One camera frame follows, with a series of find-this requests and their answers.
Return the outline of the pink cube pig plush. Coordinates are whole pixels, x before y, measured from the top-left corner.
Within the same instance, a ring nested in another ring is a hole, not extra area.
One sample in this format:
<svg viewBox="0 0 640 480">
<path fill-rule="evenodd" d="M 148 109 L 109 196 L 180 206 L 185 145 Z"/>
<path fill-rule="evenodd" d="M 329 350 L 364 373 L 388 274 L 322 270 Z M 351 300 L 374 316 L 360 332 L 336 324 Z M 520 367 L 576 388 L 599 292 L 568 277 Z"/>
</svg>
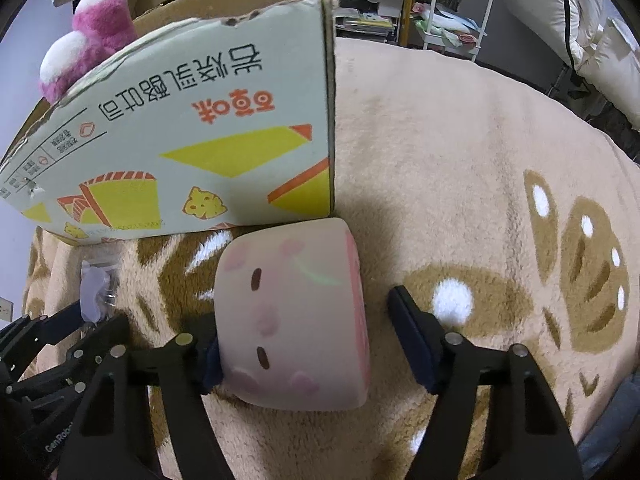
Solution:
<svg viewBox="0 0 640 480">
<path fill-rule="evenodd" d="M 242 235 L 224 248 L 214 284 L 224 385 L 275 410 L 363 406 L 370 352 L 358 250 L 326 218 Z"/>
</svg>

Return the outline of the pink plush bear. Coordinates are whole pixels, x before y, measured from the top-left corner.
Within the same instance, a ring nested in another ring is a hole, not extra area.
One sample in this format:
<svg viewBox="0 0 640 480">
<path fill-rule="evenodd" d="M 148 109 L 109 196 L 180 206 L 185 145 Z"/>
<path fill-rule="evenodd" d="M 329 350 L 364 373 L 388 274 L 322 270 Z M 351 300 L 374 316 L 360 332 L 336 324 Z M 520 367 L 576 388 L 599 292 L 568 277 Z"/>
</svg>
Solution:
<svg viewBox="0 0 640 480">
<path fill-rule="evenodd" d="M 72 30 L 51 44 L 40 64 L 43 97 L 55 103 L 86 73 L 136 39 L 128 0 L 79 0 Z"/>
</svg>

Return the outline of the clear plastic bag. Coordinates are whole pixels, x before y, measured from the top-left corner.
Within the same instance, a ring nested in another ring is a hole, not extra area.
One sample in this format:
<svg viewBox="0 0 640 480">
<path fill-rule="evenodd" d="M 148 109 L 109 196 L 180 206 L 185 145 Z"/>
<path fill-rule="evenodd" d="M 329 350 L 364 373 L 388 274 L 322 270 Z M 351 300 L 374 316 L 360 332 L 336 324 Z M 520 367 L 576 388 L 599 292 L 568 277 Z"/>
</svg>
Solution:
<svg viewBox="0 0 640 480">
<path fill-rule="evenodd" d="M 119 265 L 84 260 L 80 270 L 80 313 L 86 323 L 98 325 L 113 315 Z"/>
</svg>

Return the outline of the printed cardboard box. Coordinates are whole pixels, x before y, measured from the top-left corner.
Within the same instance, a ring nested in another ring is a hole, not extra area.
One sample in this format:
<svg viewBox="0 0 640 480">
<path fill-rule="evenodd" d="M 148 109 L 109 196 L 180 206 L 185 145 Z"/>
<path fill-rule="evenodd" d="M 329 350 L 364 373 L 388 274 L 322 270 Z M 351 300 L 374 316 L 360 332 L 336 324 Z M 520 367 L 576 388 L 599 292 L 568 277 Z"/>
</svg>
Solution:
<svg viewBox="0 0 640 480">
<path fill-rule="evenodd" d="M 1 197 L 87 245 L 326 217 L 334 205 L 333 0 L 176 0 L 39 103 Z"/>
</svg>

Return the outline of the white rolling cart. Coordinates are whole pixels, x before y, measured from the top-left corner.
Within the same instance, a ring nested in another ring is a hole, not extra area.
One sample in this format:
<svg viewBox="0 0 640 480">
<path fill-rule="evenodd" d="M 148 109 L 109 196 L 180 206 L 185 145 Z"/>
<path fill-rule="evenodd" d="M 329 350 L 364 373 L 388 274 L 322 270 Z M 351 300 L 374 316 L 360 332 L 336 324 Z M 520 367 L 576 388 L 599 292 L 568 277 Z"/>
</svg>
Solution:
<svg viewBox="0 0 640 480">
<path fill-rule="evenodd" d="M 410 0 L 410 25 L 424 51 L 474 62 L 495 0 Z"/>
</svg>

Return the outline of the white folded mattress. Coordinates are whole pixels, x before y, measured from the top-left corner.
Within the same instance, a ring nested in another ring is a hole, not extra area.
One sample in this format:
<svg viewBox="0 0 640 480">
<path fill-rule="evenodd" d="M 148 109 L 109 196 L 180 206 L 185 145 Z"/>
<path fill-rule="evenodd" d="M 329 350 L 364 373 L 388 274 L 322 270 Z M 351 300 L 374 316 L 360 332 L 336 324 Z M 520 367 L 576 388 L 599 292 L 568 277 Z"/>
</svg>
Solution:
<svg viewBox="0 0 640 480">
<path fill-rule="evenodd" d="M 504 0 L 575 73 L 639 128 L 639 43 L 612 0 Z"/>
</svg>

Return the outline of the wall outlet lower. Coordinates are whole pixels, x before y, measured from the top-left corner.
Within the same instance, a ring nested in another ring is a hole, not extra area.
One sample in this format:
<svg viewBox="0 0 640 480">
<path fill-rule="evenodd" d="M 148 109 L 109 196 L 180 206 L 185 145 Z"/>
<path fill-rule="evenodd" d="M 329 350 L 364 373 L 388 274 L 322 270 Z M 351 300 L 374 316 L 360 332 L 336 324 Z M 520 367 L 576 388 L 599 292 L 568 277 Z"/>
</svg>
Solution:
<svg viewBox="0 0 640 480">
<path fill-rule="evenodd" d="M 13 302 L 6 298 L 0 298 L 0 320 L 4 322 L 13 321 Z"/>
</svg>

